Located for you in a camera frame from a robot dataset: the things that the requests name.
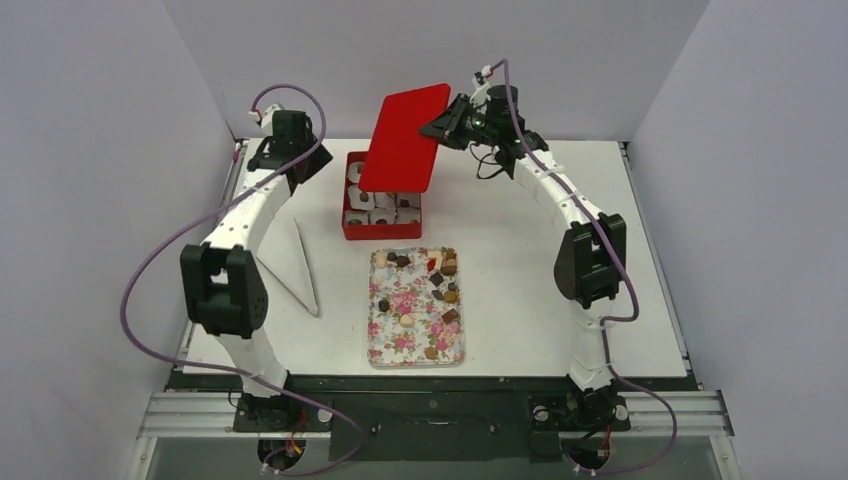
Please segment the red box lid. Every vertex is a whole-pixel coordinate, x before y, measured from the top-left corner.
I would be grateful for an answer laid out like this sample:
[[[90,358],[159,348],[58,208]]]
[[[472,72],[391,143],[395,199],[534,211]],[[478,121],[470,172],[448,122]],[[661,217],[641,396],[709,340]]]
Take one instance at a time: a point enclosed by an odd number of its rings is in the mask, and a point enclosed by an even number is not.
[[[428,190],[438,141],[419,129],[448,106],[451,87],[440,83],[384,98],[366,152],[360,188],[367,192],[423,193]]]

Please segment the red chocolate box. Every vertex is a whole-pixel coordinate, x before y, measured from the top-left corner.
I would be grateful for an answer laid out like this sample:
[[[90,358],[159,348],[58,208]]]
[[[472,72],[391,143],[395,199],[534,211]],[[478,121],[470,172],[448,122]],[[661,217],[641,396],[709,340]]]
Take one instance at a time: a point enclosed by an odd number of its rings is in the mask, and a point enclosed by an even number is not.
[[[366,153],[347,154],[341,228],[348,241],[412,240],[423,236],[420,194],[371,193],[359,188]]]

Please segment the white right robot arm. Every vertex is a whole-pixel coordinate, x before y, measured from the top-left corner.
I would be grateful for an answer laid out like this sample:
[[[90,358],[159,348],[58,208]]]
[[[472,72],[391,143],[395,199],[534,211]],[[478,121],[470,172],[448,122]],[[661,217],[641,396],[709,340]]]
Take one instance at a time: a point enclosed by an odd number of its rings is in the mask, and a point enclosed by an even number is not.
[[[548,143],[525,126],[515,87],[487,88],[482,101],[459,94],[420,127],[425,137],[453,150],[473,145],[493,149],[501,172],[521,185],[561,232],[553,265],[556,288],[571,309],[572,358],[564,421],[581,429],[607,424],[616,413],[617,382],[611,372],[607,331],[623,282],[627,226],[582,195],[557,163]]]

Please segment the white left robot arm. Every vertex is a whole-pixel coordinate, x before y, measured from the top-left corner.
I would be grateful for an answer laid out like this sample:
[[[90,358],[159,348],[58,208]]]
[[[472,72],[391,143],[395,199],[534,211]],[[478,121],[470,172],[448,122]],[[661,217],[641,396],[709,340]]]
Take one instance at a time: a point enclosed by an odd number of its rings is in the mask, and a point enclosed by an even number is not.
[[[257,119],[265,136],[245,156],[236,190],[241,202],[201,244],[183,248],[180,268],[189,319],[218,341],[239,371],[245,417],[285,430],[300,421],[300,405],[280,392],[292,381],[264,328],[269,298],[257,254],[280,207],[332,156],[304,111],[274,104]]]

